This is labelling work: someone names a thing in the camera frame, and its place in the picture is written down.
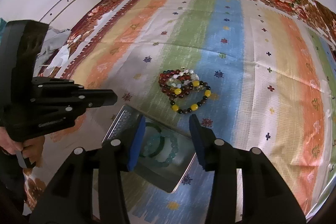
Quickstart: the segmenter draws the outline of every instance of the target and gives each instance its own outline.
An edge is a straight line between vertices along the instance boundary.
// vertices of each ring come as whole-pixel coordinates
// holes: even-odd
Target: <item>orange stripe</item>
[[[319,90],[320,83],[309,50],[297,25],[288,17],[280,16],[280,18],[296,55],[298,77],[301,81],[299,87],[304,117],[304,135],[302,153],[299,159],[301,170],[294,195],[302,210],[308,213],[324,145],[324,114]],[[314,128],[316,121],[319,122],[319,133]]]
[[[130,45],[139,36],[142,27],[148,22],[152,15],[162,7],[167,0],[151,0],[151,2],[142,9],[141,17],[138,14],[130,21],[129,27],[116,39],[105,53],[95,64],[89,76],[86,79],[85,86],[90,89],[99,88],[101,83],[107,79],[111,68],[127,51]]]

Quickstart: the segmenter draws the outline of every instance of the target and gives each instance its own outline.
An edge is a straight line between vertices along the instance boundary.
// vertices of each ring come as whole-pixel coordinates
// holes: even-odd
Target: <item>yellow stripe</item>
[[[268,30],[272,35],[277,71],[277,94],[279,100],[277,137],[270,159],[292,191],[300,175],[299,158],[303,146],[302,106],[297,79],[298,67],[290,39],[281,22],[281,16],[263,9]]]
[[[97,44],[95,49],[78,65],[71,79],[75,83],[85,83],[86,78],[97,61],[106,53],[106,50],[113,45],[115,39],[130,26],[130,21],[141,13],[152,0],[139,0],[123,17],[121,17],[107,34]]]

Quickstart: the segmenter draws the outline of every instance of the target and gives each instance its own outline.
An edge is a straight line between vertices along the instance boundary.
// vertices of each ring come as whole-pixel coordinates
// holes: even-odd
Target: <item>blue stripe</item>
[[[319,38],[319,40],[322,44],[323,50],[325,51],[325,55],[327,56],[327,59],[328,59],[329,64],[331,66],[333,75],[336,79],[336,61],[335,61],[335,59],[333,57],[333,54],[330,50],[329,44],[324,38],[321,38],[320,36],[317,36],[317,37]]]
[[[221,58],[219,53],[226,54]],[[207,28],[205,43],[201,50],[201,59],[194,68],[201,80],[207,81],[211,91],[219,99],[208,99],[205,105],[195,112],[200,122],[204,118],[213,121],[212,129],[216,136],[226,141],[232,139],[243,82],[244,29],[241,3],[239,0],[216,0],[214,12]],[[214,76],[215,71],[224,73],[223,78]],[[204,91],[191,93],[188,101],[200,101]],[[189,131],[189,115],[183,115],[178,128]],[[173,194],[167,194],[150,186],[141,201],[132,212],[148,222],[156,224],[199,224],[203,223],[210,200],[213,172],[205,172],[195,161],[190,168],[191,185],[180,185]],[[170,202],[177,202],[179,208],[172,211],[167,208]]]

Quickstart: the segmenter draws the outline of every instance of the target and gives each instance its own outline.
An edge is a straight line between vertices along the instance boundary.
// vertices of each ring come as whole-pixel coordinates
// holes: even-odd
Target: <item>floral blanket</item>
[[[335,41],[336,15],[315,0],[102,0],[72,29],[65,65],[40,75],[111,88],[118,102],[47,136],[38,168],[25,171],[28,204],[74,148],[100,147],[124,103],[187,134],[189,115],[173,112],[157,84],[163,70],[185,67],[211,86],[202,125],[234,147],[260,147],[309,218],[334,185]],[[212,179],[195,161],[168,194],[123,174],[131,221],[203,223]],[[240,182],[237,220],[242,198]]]

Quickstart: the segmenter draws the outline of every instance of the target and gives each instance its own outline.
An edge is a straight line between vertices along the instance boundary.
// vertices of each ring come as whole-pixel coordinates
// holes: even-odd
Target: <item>blue foam pad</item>
[[[129,159],[127,162],[127,169],[129,171],[133,171],[134,167],[136,166],[138,162],[138,157],[139,157],[140,149],[141,149],[141,143],[142,143],[145,131],[146,131],[146,118],[142,116],[138,129],[134,135],[132,145],[129,150]]]

